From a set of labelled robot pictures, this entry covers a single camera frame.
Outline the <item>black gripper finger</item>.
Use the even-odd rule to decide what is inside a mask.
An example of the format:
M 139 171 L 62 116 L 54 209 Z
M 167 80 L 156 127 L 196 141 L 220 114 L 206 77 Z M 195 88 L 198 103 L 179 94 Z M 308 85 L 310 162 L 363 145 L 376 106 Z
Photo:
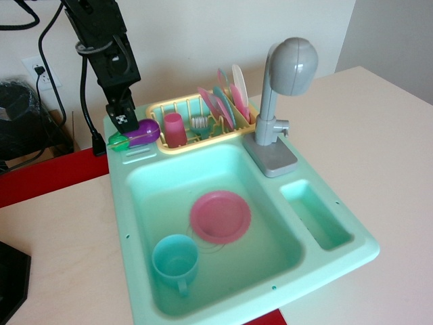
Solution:
M 116 127 L 119 133 L 127 133 L 130 130 L 129 113 L 122 106 L 115 104 L 107 104 L 106 111 L 111 122 Z
M 135 114 L 135 105 L 132 100 L 122 101 L 125 122 L 123 123 L 125 130 L 137 130 L 139 123 Z

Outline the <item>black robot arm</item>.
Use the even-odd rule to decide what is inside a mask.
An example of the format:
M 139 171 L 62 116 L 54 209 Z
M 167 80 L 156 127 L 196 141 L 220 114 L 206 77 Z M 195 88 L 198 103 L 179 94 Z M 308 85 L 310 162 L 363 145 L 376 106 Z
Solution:
M 63 1 L 78 37 L 76 51 L 88 59 L 108 101 L 106 111 L 119 133 L 139 128 L 130 86 L 141 80 L 127 28 L 115 1 Z

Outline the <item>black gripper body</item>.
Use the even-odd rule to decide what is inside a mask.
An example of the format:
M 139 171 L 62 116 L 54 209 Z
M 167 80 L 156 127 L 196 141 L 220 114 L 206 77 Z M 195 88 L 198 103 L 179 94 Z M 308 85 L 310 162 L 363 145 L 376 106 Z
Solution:
M 126 34 L 108 35 L 102 40 L 81 37 L 80 55 L 81 78 L 85 78 L 90 64 L 110 106 L 121 107 L 130 100 L 129 87 L 141 77 Z

